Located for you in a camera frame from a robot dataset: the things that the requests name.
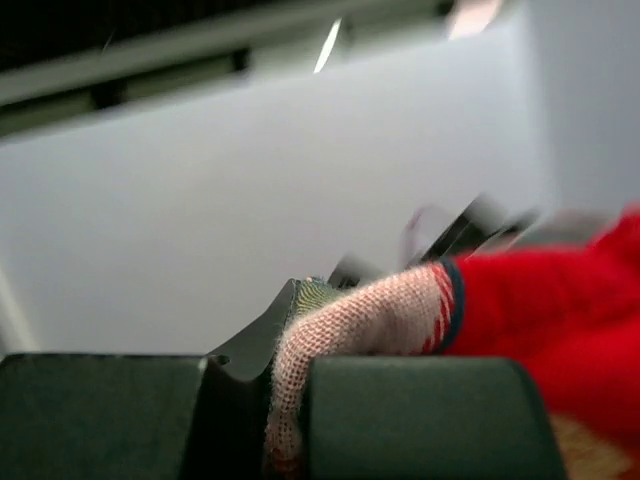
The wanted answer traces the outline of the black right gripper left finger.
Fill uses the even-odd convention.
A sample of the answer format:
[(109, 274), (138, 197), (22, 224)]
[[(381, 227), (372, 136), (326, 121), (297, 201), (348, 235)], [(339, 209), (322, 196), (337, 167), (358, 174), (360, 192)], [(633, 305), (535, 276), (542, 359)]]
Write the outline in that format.
[(13, 354), (1, 363), (5, 479), (260, 479), (272, 355), (284, 327), (328, 303), (287, 282), (203, 356)]

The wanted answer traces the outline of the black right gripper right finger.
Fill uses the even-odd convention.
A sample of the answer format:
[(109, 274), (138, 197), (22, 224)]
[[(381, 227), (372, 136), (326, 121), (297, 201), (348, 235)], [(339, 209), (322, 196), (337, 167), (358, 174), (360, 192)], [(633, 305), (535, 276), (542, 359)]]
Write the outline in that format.
[(309, 380), (313, 479), (564, 479), (526, 372), (505, 359), (327, 357)]

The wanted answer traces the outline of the red patterned pillowcase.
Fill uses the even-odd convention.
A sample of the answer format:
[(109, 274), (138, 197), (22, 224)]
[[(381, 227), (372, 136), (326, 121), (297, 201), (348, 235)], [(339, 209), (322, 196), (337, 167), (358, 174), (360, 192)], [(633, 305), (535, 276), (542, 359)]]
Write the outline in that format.
[(329, 354), (499, 356), (551, 411), (573, 479), (639, 475), (639, 211), (583, 245), (464, 253), (339, 296), (295, 319), (272, 367), (268, 463), (302, 461), (309, 366)]

